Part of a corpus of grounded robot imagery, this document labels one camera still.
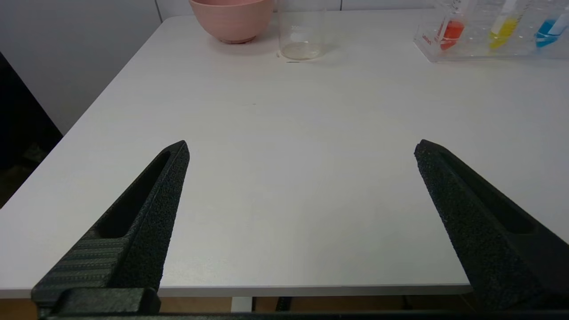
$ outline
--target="test tube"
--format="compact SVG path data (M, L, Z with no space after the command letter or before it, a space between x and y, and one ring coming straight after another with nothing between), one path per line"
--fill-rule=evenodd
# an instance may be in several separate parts
M440 25L439 33L436 35L437 38L440 34L443 37L440 40L441 50L447 50L454 46L456 42L460 39L462 32L464 31L464 26L466 25L468 16L473 11L476 6L476 0L453 0L451 4L452 12L448 17L448 23L443 21Z
M506 0L492 29L490 29L490 49L498 49L508 42L532 2L533 0Z
M565 8L565 13L553 14L547 17L535 34L535 45L538 48L543 48L548 44L556 42L568 25L569 6Z

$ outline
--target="white table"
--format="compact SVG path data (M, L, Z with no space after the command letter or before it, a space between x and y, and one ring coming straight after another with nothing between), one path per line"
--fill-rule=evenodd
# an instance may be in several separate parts
M418 10L330 13L320 60L275 26L165 21L0 211L0 296L30 289L165 146L191 160L162 296L464 293L413 156L444 145L569 240L569 62L432 64Z

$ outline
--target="floor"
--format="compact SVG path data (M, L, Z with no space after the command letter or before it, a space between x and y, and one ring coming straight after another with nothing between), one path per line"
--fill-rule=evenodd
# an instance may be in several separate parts
M32 173L32 169L16 165L0 171L0 208ZM278 297L259 297L256 312L274 312ZM473 295L407 296L413 310L452 310L470 312L477 309ZM401 310L402 296L381 297L295 297L291 312L350 312ZM231 298L162 298L164 313L219 313L231 310ZM0 319L37 319L35 305L29 299L0 300Z

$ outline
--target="dark floor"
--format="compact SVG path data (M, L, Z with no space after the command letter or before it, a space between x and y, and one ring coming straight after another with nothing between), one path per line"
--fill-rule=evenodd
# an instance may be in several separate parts
M257 298L256 312L274 312L277 297ZM230 312L231 298L162 298L163 313L223 313ZM413 310L450 310L472 312L475 303L470 294L464 296L407 296ZM383 297L296 297L291 312L361 312L401 310L401 296ZM28 299L0 300L0 319L36 319L35 305Z

